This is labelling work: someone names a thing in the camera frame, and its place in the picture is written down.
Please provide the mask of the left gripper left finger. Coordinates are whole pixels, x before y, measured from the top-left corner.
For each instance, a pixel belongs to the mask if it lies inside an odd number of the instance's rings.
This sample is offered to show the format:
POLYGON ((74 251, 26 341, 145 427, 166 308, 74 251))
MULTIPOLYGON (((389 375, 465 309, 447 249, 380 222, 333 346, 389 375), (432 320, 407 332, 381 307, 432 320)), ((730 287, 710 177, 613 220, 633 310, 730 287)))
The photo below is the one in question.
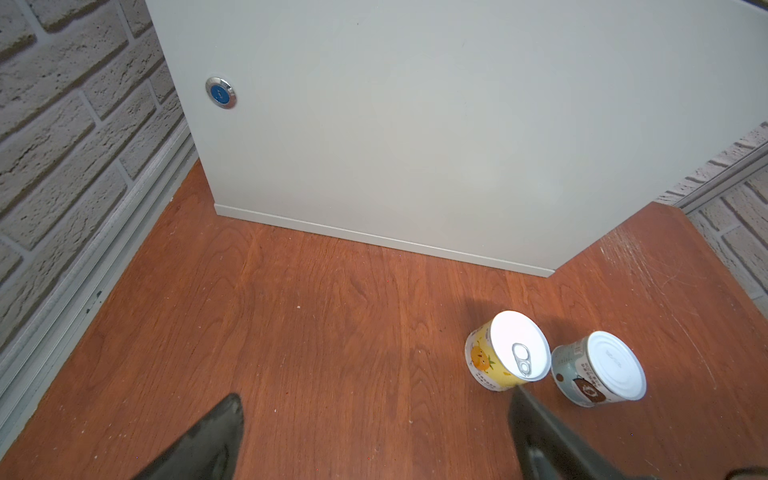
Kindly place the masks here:
POLYGON ((230 393, 134 479, 233 479, 244 426, 241 398, 230 393))

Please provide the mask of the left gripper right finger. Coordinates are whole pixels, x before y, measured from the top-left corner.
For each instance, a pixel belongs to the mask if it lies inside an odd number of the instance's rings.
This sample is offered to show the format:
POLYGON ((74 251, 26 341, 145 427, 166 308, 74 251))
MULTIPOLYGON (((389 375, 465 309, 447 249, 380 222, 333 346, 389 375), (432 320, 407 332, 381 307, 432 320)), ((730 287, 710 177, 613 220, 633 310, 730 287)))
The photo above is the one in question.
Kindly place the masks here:
POLYGON ((525 479, 626 479, 522 386, 512 389, 508 425, 525 479))

